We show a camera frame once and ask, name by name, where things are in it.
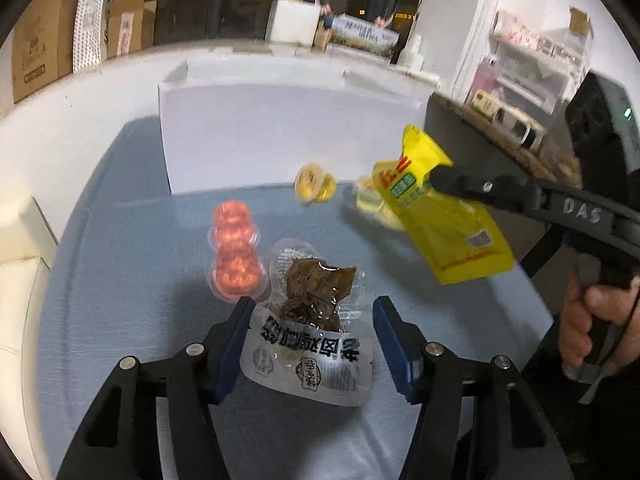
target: vacuum-sealed food package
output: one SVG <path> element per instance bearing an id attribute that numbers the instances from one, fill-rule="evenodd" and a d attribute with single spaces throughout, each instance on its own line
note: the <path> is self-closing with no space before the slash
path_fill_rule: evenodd
<path id="1" fill-rule="evenodd" d="M 433 189 L 429 176 L 441 164 L 452 161 L 425 132 L 407 126 L 400 160 L 374 167 L 376 189 L 441 284 L 511 270 L 511 248 L 486 208 Z"/>
<path id="2" fill-rule="evenodd" d="M 373 336 L 363 273 L 335 267 L 300 240 L 269 262 L 271 295 L 257 305 L 240 358 L 251 380 L 341 406 L 369 398 Z"/>

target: metal screw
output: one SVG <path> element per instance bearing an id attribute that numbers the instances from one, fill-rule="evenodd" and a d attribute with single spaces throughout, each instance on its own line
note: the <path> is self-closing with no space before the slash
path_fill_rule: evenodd
<path id="1" fill-rule="evenodd" d="M 191 357 L 196 357 L 204 352 L 204 346 L 200 343 L 191 343 L 187 346 L 186 352 Z"/>
<path id="2" fill-rule="evenodd" d="M 506 370 L 507 368 L 511 367 L 511 359 L 509 359 L 505 355 L 497 355 L 496 357 L 494 357 L 494 364 L 498 368 L 501 368 L 502 370 Z"/>
<path id="3" fill-rule="evenodd" d="M 123 357 L 120 360 L 120 368 L 122 368 L 123 370 L 131 370 L 134 366 L 136 365 L 136 358 L 135 357 Z"/>
<path id="4" fill-rule="evenodd" d="M 427 354 L 434 357 L 444 354 L 444 346 L 440 343 L 427 343 L 426 350 Z"/>

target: white bottle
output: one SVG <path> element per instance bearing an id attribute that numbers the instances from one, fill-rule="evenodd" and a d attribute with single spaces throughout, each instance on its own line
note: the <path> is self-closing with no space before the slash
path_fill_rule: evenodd
<path id="1" fill-rule="evenodd" d="M 412 35 L 409 43 L 405 45 L 398 57 L 398 66 L 406 69 L 407 72 L 420 72 L 424 63 L 424 56 L 418 52 L 421 42 L 422 36 L 420 34 Z"/>

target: human hand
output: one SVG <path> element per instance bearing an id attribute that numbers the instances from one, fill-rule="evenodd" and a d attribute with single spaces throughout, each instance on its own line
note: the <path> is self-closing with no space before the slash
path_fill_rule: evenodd
<path id="1" fill-rule="evenodd" d="M 593 343 L 589 330 L 593 317 L 623 326 L 633 308 L 640 288 L 640 278 L 631 282 L 629 290 L 606 285 L 594 285 L 580 298 L 580 284 L 575 272 L 569 274 L 569 283 L 560 315 L 560 337 L 558 347 L 565 362 L 578 367 L 590 354 Z M 613 375 L 631 364 L 640 356 L 640 308 L 636 309 L 628 330 L 613 354 L 603 366 L 606 376 Z"/>

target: table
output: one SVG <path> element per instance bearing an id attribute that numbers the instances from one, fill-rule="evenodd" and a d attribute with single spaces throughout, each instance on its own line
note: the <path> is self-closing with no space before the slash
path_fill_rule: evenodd
<path id="1" fill-rule="evenodd" d="M 212 210 L 232 198 L 251 208 L 263 257 L 277 240 L 298 237 L 329 263 L 358 266 L 371 300 L 389 295 L 405 320 L 460 357 L 506 354 L 522 367 L 551 325 L 517 266 L 440 286 L 406 235 L 354 210 L 348 186 L 340 185 L 330 202 L 309 207 L 289 186 L 172 197 L 159 120 L 137 120 L 124 127 L 74 209 L 43 307 L 40 418 L 54 473 L 119 358 L 168 357 L 230 313 L 206 282 L 214 256 L 206 233 Z M 239 377 L 225 402 L 212 409 L 231 477 L 397 478 L 419 408 L 395 391 L 377 343 L 372 366 L 371 396 L 360 408 L 288 396 Z M 470 416 L 466 403 L 467 427 Z M 162 465 L 173 480 L 167 433 L 166 403 L 159 400 Z"/>

